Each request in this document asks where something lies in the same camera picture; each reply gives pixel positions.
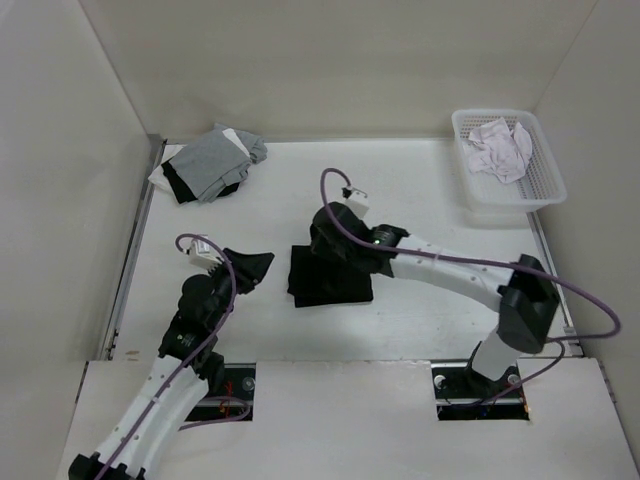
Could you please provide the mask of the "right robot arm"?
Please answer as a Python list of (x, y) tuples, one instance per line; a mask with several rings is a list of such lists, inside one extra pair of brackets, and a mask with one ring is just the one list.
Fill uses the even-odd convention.
[(544, 349), (559, 306), (541, 263), (521, 255), (505, 268), (448, 261), (450, 253), (397, 226), (368, 227), (346, 205), (320, 209), (310, 227), (312, 252), (367, 274), (412, 280), (470, 298), (498, 315), (474, 349), (464, 384), (483, 396), (495, 389), (524, 354)]

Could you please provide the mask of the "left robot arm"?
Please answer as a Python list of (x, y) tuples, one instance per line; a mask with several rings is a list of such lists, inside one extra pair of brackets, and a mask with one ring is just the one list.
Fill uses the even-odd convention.
[(177, 311), (137, 396), (90, 455), (77, 455), (70, 479), (150, 479), (188, 415), (224, 387), (224, 357), (214, 351), (236, 297), (253, 291), (275, 255), (224, 248), (181, 286)]

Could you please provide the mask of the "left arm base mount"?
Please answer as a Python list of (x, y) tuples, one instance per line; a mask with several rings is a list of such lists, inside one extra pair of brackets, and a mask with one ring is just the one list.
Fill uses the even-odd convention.
[(211, 388), (186, 417), (189, 423), (237, 417), (252, 408), (256, 391), (255, 363), (227, 364), (223, 380)]

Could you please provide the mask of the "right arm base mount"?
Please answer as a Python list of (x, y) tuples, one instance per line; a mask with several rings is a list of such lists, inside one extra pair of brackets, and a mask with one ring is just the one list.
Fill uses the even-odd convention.
[(508, 390), (520, 380), (516, 365), (497, 382), (467, 370), (460, 362), (433, 363), (431, 375), (436, 414), (441, 421), (498, 421), (530, 419), (522, 387)]

